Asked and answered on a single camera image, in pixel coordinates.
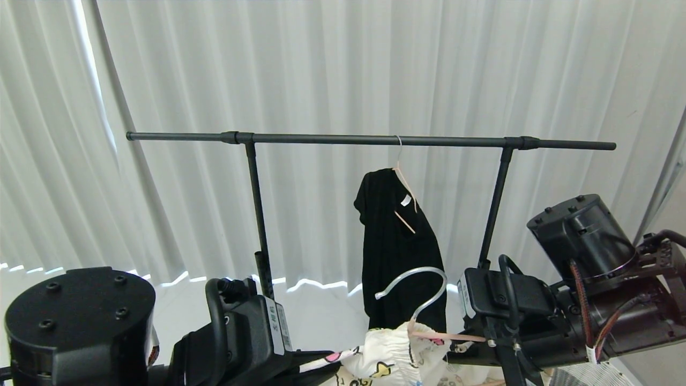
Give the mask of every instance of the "black t-shirt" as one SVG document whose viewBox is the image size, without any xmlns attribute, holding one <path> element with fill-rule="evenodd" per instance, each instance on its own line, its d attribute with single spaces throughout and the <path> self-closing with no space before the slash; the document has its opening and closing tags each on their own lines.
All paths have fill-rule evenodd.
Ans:
<svg viewBox="0 0 686 386">
<path fill-rule="evenodd" d="M 397 328 L 410 320 L 417 307 L 434 296 L 442 284 L 442 278 L 435 273 L 415 273 L 398 283 L 385 297 L 374 298 L 375 293 L 383 291 L 407 270 L 420 266 L 444 269 L 436 235 L 419 205 L 415 213 L 412 199 L 393 169 L 367 173 L 359 187 L 355 208 L 364 224 L 362 295 L 369 328 Z M 398 212 L 416 233 L 413 234 L 394 212 Z M 445 332 L 446 300 L 444 293 L 419 314 L 417 321 Z"/>
</svg>

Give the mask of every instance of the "horizontal bar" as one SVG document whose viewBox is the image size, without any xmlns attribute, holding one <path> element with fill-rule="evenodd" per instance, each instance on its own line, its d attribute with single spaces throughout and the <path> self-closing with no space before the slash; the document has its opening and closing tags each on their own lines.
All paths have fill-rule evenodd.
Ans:
<svg viewBox="0 0 686 386">
<path fill-rule="evenodd" d="M 258 134 L 227 131 L 218 134 L 203 133 L 126 133 L 131 141 L 222 141 L 229 144 L 248 142 L 265 144 L 333 144 L 333 145 L 398 145 L 395 135 L 323 135 L 323 134 Z M 414 137 L 400 136 L 408 146 L 455 146 L 476 148 L 568 148 L 587 150 L 614 150 L 613 142 L 561 141 L 533 137 Z"/>
</svg>

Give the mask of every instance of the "metal frame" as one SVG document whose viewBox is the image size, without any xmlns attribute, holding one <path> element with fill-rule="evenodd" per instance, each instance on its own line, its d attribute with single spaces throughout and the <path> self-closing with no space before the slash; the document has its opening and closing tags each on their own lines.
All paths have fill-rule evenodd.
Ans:
<svg viewBox="0 0 686 386">
<path fill-rule="evenodd" d="M 257 273 L 260 279 L 263 295 L 274 299 L 272 286 L 272 272 L 269 263 L 269 251 L 267 246 L 267 231 L 264 223 L 262 209 L 262 197 L 260 194 L 259 177 L 257 174 L 256 143 L 265 144 L 333 144 L 333 145 L 399 145 L 402 141 L 404 146 L 451 146 L 451 147 L 478 147 L 478 148 L 502 148 L 500 167 L 495 180 L 493 199 L 490 202 L 486 230 L 479 255 L 479 268 L 488 269 L 488 249 L 493 238 L 495 220 L 500 207 L 500 200 L 505 189 L 505 178 L 512 161 L 514 150 L 530 150 L 536 148 L 556 149 L 585 149 L 585 150 L 614 150 L 617 144 L 614 142 L 599 141 L 561 141 L 539 139 L 534 137 L 502 137 L 502 138 L 479 138 L 479 137 L 406 137 L 395 135 L 319 135 L 319 134 L 258 134 L 243 133 L 239 131 L 226 131 L 223 133 L 126 133 L 130 141 L 214 141 L 227 144 L 244 144 L 250 169 L 250 184 L 252 186 L 252 199 L 255 204 L 255 218 L 259 234 L 260 251 L 255 252 L 257 261 Z"/>
</svg>

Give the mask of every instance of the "hanger hook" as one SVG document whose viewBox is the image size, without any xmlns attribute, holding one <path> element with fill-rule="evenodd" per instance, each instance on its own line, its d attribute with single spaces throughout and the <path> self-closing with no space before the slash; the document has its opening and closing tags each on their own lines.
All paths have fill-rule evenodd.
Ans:
<svg viewBox="0 0 686 386">
<path fill-rule="evenodd" d="M 403 154 L 403 140 L 400 138 L 400 135 L 395 135 L 395 137 L 398 139 L 398 142 L 400 143 L 400 150 L 398 151 L 398 159 L 396 160 L 396 165 L 400 165 L 400 155 Z"/>
<path fill-rule="evenodd" d="M 416 320 L 417 317 L 419 316 L 419 313 L 424 310 L 424 308 L 431 306 L 436 300 L 438 300 L 439 297 L 443 295 L 445 292 L 446 287 L 448 286 L 448 277 L 445 275 L 445 272 L 441 271 L 440 269 L 434 267 L 434 266 L 420 266 L 418 268 L 413 268 L 410 269 L 409 271 L 405 271 L 404 273 L 401 273 L 393 279 L 393 281 L 386 287 L 385 290 L 382 292 L 377 292 L 374 294 L 374 298 L 376 300 L 381 299 L 382 297 L 388 295 L 388 293 L 393 289 L 393 287 L 396 286 L 401 280 L 405 279 L 407 276 L 414 275 L 415 273 L 420 273 L 420 272 L 433 272 L 439 274 L 443 278 L 443 284 L 440 286 L 440 290 L 431 297 L 431 299 L 427 300 L 426 302 L 422 303 L 417 309 L 414 311 L 414 314 L 412 314 L 412 320 Z"/>
</svg>

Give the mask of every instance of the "bolt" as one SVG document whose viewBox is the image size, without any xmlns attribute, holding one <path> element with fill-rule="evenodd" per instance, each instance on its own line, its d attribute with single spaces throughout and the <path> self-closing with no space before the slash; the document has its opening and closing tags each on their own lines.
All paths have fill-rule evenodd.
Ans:
<svg viewBox="0 0 686 386">
<path fill-rule="evenodd" d="M 60 292 L 60 289 L 62 289 L 62 286 L 60 283 L 57 282 L 50 282 L 48 285 L 45 286 L 48 292 L 55 293 L 55 292 Z"/>
<path fill-rule="evenodd" d="M 57 326 L 57 323 L 52 319 L 45 319 L 38 324 L 38 328 L 44 331 L 52 331 L 55 329 L 55 326 Z"/>
<path fill-rule="evenodd" d="M 117 312 L 115 312 L 115 317 L 117 320 L 125 319 L 128 316 L 128 308 L 121 307 Z"/>
</svg>

